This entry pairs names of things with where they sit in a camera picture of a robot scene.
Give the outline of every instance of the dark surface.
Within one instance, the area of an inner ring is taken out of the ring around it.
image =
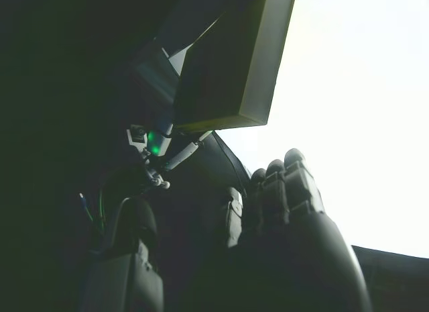
[[[2,310],[77,310],[99,241],[78,193],[95,206],[107,173],[137,159],[125,129],[154,116],[144,88],[110,74],[176,1],[0,0]],[[240,183],[214,138],[167,178],[172,188],[147,199],[171,311],[210,252],[219,190]],[[132,184],[124,176],[108,192],[120,199]],[[376,311],[428,310],[427,260],[356,251]]]

